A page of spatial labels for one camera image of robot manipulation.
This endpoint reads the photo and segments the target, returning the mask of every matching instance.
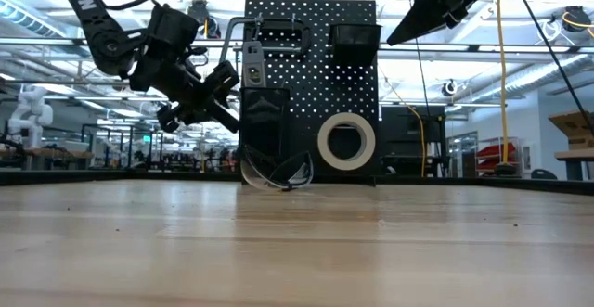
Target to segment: roll of tape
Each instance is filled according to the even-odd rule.
[[[361,136],[361,148],[350,159],[342,160],[337,158],[330,151],[328,144],[330,132],[336,126],[348,125],[355,127]],[[354,113],[339,113],[330,118],[319,129],[317,134],[317,148],[322,159],[341,171],[352,171],[363,167],[373,156],[375,151],[375,133],[373,128],[363,117]]]

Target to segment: wood grain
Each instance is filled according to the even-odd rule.
[[[2,306],[594,305],[594,198],[442,186],[0,188]]]

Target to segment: ceiling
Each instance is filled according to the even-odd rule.
[[[51,24],[63,36],[80,37],[78,19],[74,16],[70,4],[67,0],[11,0],[23,9],[27,10],[32,16],[41,21]],[[109,5],[119,5],[132,0],[104,0]],[[157,0],[160,3],[167,3],[171,7],[185,11],[192,0]],[[207,0],[208,8],[222,29],[222,34],[226,32],[226,26],[229,19],[243,16],[245,0]],[[398,25],[401,18],[405,16],[410,8],[410,2],[414,0],[375,0],[377,3],[378,23],[382,25],[382,40]],[[531,7],[539,19],[549,19],[552,14],[562,14],[566,6],[585,6],[587,13],[594,11],[594,8],[587,5],[594,5],[594,0],[529,0]],[[503,24],[504,41],[506,45],[536,45],[540,39],[536,33],[536,27],[531,21],[521,0],[503,0]],[[471,14],[456,29],[450,31],[440,31],[429,34],[420,39],[422,44],[477,44],[477,45],[496,45],[497,39],[497,21],[493,16],[493,0],[479,0],[470,10]],[[111,12],[111,15],[117,19],[125,29],[137,29],[145,27],[150,18],[151,5],[145,4],[135,7],[128,11]],[[473,16],[482,15],[480,20],[471,20]],[[6,19],[0,19],[0,33],[3,37],[23,37],[40,38],[36,33],[23,29],[19,25]],[[234,31],[234,39],[240,39],[241,29]],[[591,45],[591,37],[587,32],[569,33],[564,32],[563,36],[558,36],[554,41],[555,45]],[[14,51],[27,53],[32,59],[24,60],[15,55]],[[208,74],[216,65],[219,56],[219,49],[211,49],[209,59],[212,61],[207,66],[198,68],[203,74]],[[41,47],[36,45],[6,46],[0,45],[0,72],[16,79],[31,79],[35,81],[55,80],[72,81],[78,79],[78,82],[84,85],[70,86],[70,90],[76,91],[72,96],[138,96],[138,93],[131,93],[125,87],[111,85],[110,82],[117,81],[116,78],[106,76],[95,70],[95,65],[88,55],[84,55],[81,47]],[[422,70],[428,88],[429,100],[438,100],[441,97],[441,85],[454,80],[457,83],[477,83],[477,77],[488,77],[497,79],[500,76],[500,64],[498,53],[491,54],[460,54],[447,52],[423,53]],[[229,53],[228,58],[234,60],[234,54]],[[508,69],[510,71],[520,70],[533,63],[549,63],[549,56],[521,54],[510,56]],[[381,79],[387,79],[400,96],[405,100],[419,101],[424,98],[420,62],[416,50],[408,52],[381,51],[379,53],[379,75]],[[382,99],[396,99],[390,86],[381,81],[380,95]],[[476,90],[480,86],[486,86],[486,82],[477,84]],[[150,97],[161,97],[157,92],[148,93]],[[115,110],[128,109],[136,111],[148,119],[154,119],[154,113],[159,107],[158,102],[118,102],[118,101],[98,101],[95,102],[101,107]],[[97,114],[106,116],[105,109],[89,107],[95,109]],[[122,118],[124,116],[113,114],[113,117]],[[199,130],[204,126],[194,125],[193,130]],[[221,141],[234,142],[237,138],[234,135],[223,132],[216,123],[208,125],[209,131],[213,137],[222,139]]]

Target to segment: black pegboard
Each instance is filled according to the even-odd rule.
[[[356,171],[335,170],[320,158],[316,144],[321,125],[341,112],[361,115],[371,124],[376,135],[378,133],[377,60],[370,67],[335,66],[329,50],[330,25],[375,24],[375,1],[246,0],[245,16],[260,14],[264,19],[301,20],[311,29],[311,45],[304,57],[265,54],[268,87],[291,89],[291,152],[309,150],[316,175],[378,173],[380,164],[377,156]],[[301,43],[295,32],[260,32],[258,39],[264,46],[297,47]]]

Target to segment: black plastic bin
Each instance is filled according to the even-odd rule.
[[[371,66],[378,54],[381,26],[332,24],[329,45],[333,63],[341,66]]]

